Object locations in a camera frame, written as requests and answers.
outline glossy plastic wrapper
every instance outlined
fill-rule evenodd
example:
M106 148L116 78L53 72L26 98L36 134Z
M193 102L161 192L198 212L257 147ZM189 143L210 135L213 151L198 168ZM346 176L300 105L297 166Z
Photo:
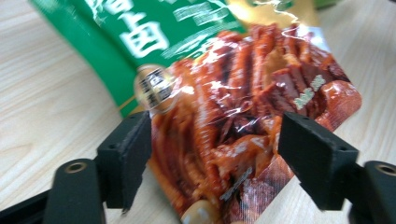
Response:
M293 177L277 153L283 112L334 131L361 107L310 0L65 2L41 10L78 18L52 22L122 115L136 101L150 110L148 165L183 223L259 217ZM70 27L96 44L79 47ZM109 58L117 68L103 67Z

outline white chinese character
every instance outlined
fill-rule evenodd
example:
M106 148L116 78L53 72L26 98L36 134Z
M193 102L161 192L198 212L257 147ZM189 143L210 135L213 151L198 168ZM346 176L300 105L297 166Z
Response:
M145 18L145 13L128 12L120 15L131 31L120 34L120 39L128 50L136 57L143 58L155 49L167 49L169 41L160 29L156 21L146 22L139 25L138 22Z
M105 9L115 15L120 12L127 12L134 7L132 0L108 0L105 2Z

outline green object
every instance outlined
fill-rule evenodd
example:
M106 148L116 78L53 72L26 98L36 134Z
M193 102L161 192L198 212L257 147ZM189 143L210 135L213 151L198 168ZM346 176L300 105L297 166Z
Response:
M198 57L221 30L245 32L223 0L31 0L87 60L125 117L136 69Z
M320 7L329 7L331 5L335 5L337 2L340 0L315 0L315 7L320 8Z

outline wood grain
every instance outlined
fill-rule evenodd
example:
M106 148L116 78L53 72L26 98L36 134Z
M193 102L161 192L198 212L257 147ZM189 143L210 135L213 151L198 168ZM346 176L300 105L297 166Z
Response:
M0 1L0 210L50 188L61 164L93 158L120 115L83 59L26 1ZM335 133L361 151L359 163L396 163L396 4L342 1L321 10L337 61L360 91L361 110ZM347 223L320 212L293 178L258 223ZM127 216L108 223L178 223L150 170Z

